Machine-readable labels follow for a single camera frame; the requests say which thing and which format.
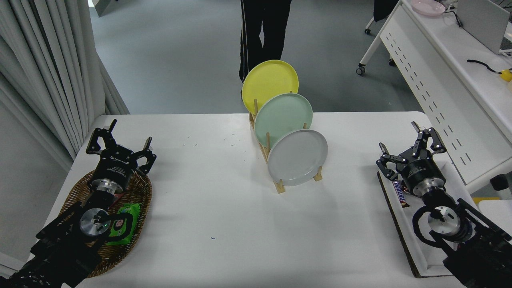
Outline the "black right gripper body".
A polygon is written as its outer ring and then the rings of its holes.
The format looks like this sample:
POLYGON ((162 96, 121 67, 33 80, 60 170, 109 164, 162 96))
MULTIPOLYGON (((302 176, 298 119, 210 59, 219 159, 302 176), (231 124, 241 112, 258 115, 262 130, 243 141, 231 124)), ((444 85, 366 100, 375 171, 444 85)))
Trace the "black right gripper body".
POLYGON ((398 174, 409 192, 426 192, 429 187, 443 188, 446 178, 434 162, 432 153, 420 152, 418 158, 408 155, 398 164, 398 174))

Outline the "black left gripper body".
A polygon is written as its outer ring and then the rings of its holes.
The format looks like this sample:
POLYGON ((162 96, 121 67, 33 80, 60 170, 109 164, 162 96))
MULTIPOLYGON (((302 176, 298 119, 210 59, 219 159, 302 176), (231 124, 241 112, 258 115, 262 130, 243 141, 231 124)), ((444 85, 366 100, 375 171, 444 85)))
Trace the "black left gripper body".
POLYGON ((126 188, 136 168, 132 150, 124 146, 103 149, 93 173, 93 186, 98 186, 101 180, 108 180, 120 188, 126 188))

